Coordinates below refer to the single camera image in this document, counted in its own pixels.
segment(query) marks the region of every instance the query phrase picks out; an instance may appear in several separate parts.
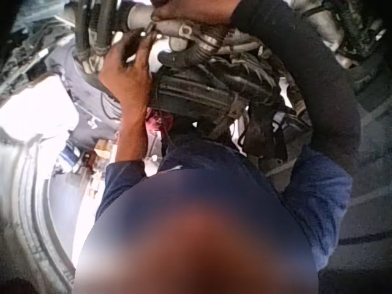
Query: hose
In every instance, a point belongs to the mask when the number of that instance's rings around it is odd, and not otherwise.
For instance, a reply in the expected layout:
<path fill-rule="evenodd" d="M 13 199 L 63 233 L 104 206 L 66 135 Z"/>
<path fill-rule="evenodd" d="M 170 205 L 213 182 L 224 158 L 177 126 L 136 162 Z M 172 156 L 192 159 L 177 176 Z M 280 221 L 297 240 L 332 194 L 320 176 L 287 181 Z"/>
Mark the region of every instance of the hose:
<path fill-rule="evenodd" d="M 105 56 L 109 51 L 116 17 L 116 6 L 117 0 L 103 0 L 101 3 L 95 47 L 97 56 Z"/>
<path fill-rule="evenodd" d="M 181 52 L 160 52 L 158 60 L 165 66 L 183 68 L 195 66 L 209 60 L 218 52 L 227 34 L 226 26 L 209 26 L 204 30 L 201 40 Z"/>
<path fill-rule="evenodd" d="M 92 0 L 80 0 L 75 23 L 75 44 L 80 61 L 85 61 L 90 55 L 88 26 L 90 22 L 90 6 Z"/>

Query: person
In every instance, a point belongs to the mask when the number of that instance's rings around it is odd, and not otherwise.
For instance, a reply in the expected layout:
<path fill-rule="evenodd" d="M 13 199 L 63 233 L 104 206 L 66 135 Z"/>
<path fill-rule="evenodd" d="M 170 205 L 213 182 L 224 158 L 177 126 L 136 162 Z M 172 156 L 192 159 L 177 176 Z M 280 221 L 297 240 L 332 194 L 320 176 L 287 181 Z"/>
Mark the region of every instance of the person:
<path fill-rule="evenodd" d="M 265 225 L 267 231 L 282 239 L 296 230 L 276 225 L 286 216 L 282 210 L 289 212 L 306 237 L 310 246 L 307 250 L 312 253 L 316 270 L 320 271 L 327 265 L 338 244 L 339 226 L 348 207 L 360 144 L 359 114 L 344 70 L 314 28 L 281 0 L 170 0 L 158 5 L 152 18 L 226 24 L 263 40 L 281 58 L 304 97 L 314 128 L 312 140 L 303 147 L 293 168 L 291 182 L 282 194 L 278 194 L 265 176 L 239 152 L 194 137 L 180 140 L 175 148 L 169 149 L 158 175 L 144 180 L 146 174 L 142 160 L 148 145 L 145 118 L 151 92 L 148 56 L 154 34 L 140 42 L 135 62 L 127 66 L 124 63 L 125 54 L 130 52 L 127 48 L 138 43 L 138 33 L 130 33 L 110 50 L 99 75 L 101 82 L 120 101 L 122 121 L 116 162 L 107 167 L 106 189 L 97 211 L 96 225 L 105 218 L 105 210 L 109 211 L 110 206 L 120 203 L 121 195 L 126 191 L 138 194 L 142 186 L 147 189 L 147 182 L 149 185 L 160 184 L 165 195 L 163 198 L 150 194 L 143 198 L 126 196 L 144 203 L 143 209 L 141 206 L 130 208 L 132 212 L 126 214 L 129 218 L 126 223 L 136 227 L 138 221 L 133 219 L 136 214 L 139 217 L 139 214 L 147 215 L 150 210 L 158 211 L 161 206 L 182 203 L 181 209 L 174 209 L 167 220 L 158 222 L 159 229 L 146 228 L 143 231 L 148 236 L 145 240 L 149 241 L 142 243 L 137 256 L 145 258 L 141 268 L 146 271 L 138 272 L 136 281 L 149 280 L 144 276 L 149 273 L 150 279 L 154 277 L 154 283 L 148 286 L 146 283 L 144 287 L 159 285 L 160 293 L 179 293 L 174 288 L 184 284 L 188 288 L 184 286 L 181 289 L 199 289 L 200 293 L 236 293 L 237 290 L 241 293 L 298 293 L 292 284 L 286 287 L 283 281 L 287 275 L 278 273 L 282 270 L 277 270 L 277 265 L 283 264 L 278 262 L 283 256 L 280 251 L 275 250 L 276 247 L 269 241 L 256 238 L 251 233 L 253 226 L 247 226 L 249 231 L 239 228 L 240 221 L 237 222 L 232 214 L 229 217 L 219 207 L 226 207 L 225 204 L 230 202 L 227 206 L 231 212 L 235 214 L 235 209 L 241 210 L 239 218 L 252 215 L 249 217 L 251 220 L 247 220 L 249 223 L 257 223 L 255 226 L 261 231 Z M 221 175 L 214 181 L 209 180 L 215 175 L 213 172 Z M 164 187 L 173 178 L 173 184 Z M 246 186 L 241 186 L 241 190 L 236 188 L 236 185 L 244 183 L 242 179 L 251 183 L 253 192 Z M 221 185 L 221 190 L 211 193 L 211 196 L 209 189 L 215 191 L 218 185 Z M 182 187 L 180 192 L 175 188 L 179 186 Z M 250 196 L 254 191 L 257 196 Z M 218 204 L 208 204 L 207 194 Z M 188 203 L 190 198 L 197 202 L 200 197 L 205 201 L 202 204 L 193 206 Z M 295 247 L 293 239 L 284 240 L 282 244 L 290 247 L 288 250 Z"/>

